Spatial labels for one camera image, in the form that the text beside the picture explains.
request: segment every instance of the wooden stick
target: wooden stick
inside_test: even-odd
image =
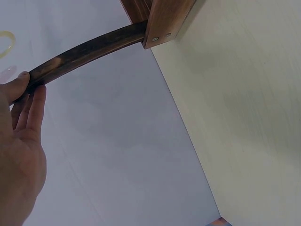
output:
[[[99,36],[48,60],[29,72],[26,93],[62,75],[121,48],[141,42],[147,22],[140,22]]]

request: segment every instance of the white wall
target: white wall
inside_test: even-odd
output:
[[[201,6],[153,52],[221,215],[233,226],[300,225],[301,2]]]
[[[18,72],[129,24],[118,0],[2,0]],[[47,85],[45,187],[28,226],[204,226],[220,215],[150,50],[141,44]]]

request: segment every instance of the hand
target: hand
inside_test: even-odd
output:
[[[31,213],[46,179],[41,126],[46,87],[39,86],[9,110],[30,76],[0,85],[0,226],[20,226]]]

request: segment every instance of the wood grain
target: wood grain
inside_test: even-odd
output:
[[[30,93],[38,85],[47,84],[109,53],[143,41],[145,29],[146,21],[132,24],[82,43],[48,60],[29,72],[30,82],[26,92]]]
[[[194,3],[195,0],[153,0],[143,42],[144,48],[173,40]]]
[[[152,0],[120,0],[120,2],[133,24],[149,19]]]

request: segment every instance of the finger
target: finger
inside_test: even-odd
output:
[[[13,103],[25,92],[29,78],[28,72],[22,72],[18,78],[0,86],[0,91],[6,96],[9,104]]]
[[[44,107],[46,101],[46,86],[39,86],[34,91],[32,106],[29,110],[27,129],[32,129],[41,134],[42,121],[44,117]]]
[[[11,119],[12,119],[12,125],[13,125],[13,129],[16,129],[19,118],[20,118],[20,114],[22,112],[22,110],[24,109],[27,100],[28,100],[28,96],[26,95],[24,96],[20,101],[16,102],[11,110]]]
[[[13,127],[8,101],[6,97],[0,92],[0,140],[5,140],[8,136],[13,134]]]
[[[21,111],[21,114],[19,116],[19,121],[16,126],[16,131],[22,130],[26,128],[27,120],[28,120],[28,114],[30,111],[30,108],[32,106],[32,100],[33,100],[33,94],[30,94],[28,97],[28,100],[25,104],[25,107]]]

